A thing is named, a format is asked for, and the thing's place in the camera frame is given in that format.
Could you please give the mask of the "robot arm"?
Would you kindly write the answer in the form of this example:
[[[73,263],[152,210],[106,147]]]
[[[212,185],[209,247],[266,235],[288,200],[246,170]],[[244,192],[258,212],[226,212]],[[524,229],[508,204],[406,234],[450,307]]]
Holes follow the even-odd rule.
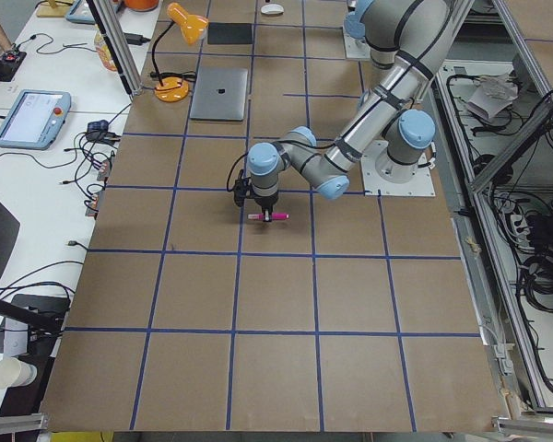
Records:
[[[389,143],[389,161],[413,168],[435,135],[430,116],[406,104],[425,91],[453,43],[452,1],[358,1],[344,20],[345,32],[362,40],[371,54],[371,86],[356,115],[329,145],[299,126],[272,142],[253,145],[246,167],[226,189],[242,207],[254,200],[264,222],[277,219],[279,175],[294,168],[328,200],[341,196],[348,173],[378,137]]]
[[[348,10],[343,23],[348,36],[369,46],[371,46],[371,43],[367,38],[367,30],[372,22],[371,7],[373,4],[373,0],[354,1],[354,7]]]

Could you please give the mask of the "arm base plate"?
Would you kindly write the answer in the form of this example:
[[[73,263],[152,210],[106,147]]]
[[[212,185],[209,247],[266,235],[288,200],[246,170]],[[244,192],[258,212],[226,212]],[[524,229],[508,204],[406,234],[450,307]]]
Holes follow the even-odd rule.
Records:
[[[424,150],[418,163],[403,166],[388,157],[388,142],[373,141],[360,160],[364,193],[371,196],[426,197],[436,196],[431,177],[433,166]]]
[[[348,60],[369,61],[371,48],[365,40],[365,30],[353,30],[349,33],[343,30],[345,54]]]

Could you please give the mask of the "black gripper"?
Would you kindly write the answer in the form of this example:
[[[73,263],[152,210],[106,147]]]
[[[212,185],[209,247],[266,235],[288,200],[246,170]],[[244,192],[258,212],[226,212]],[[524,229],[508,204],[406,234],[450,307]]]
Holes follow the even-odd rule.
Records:
[[[278,201],[278,191],[273,191],[269,195],[264,196],[258,193],[253,185],[251,177],[244,177],[244,170],[241,169],[238,173],[234,186],[232,188],[234,203],[238,207],[244,206],[244,201],[247,199],[254,200],[263,214],[264,222],[273,221],[274,205]]]

